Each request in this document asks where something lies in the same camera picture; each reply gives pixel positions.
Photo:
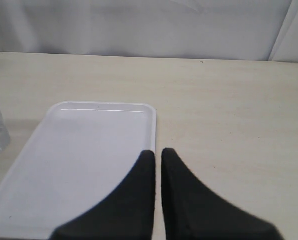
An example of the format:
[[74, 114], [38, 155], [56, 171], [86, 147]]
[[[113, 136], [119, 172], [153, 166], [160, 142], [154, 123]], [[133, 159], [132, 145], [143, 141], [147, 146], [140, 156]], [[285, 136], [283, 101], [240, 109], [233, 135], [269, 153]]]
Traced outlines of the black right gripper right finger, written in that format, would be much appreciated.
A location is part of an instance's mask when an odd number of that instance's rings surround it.
[[281, 240], [275, 226], [216, 195], [176, 151], [161, 154], [161, 200], [169, 240]]

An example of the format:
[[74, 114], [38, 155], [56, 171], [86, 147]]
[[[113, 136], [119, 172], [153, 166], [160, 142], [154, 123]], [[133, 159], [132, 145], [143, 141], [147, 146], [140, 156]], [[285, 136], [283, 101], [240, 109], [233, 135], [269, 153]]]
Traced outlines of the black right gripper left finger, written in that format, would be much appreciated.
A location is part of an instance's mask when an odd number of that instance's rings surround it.
[[117, 188], [95, 207], [58, 227], [53, 240], [150, 240], [153, 232], [156, 164], [144, 150]]

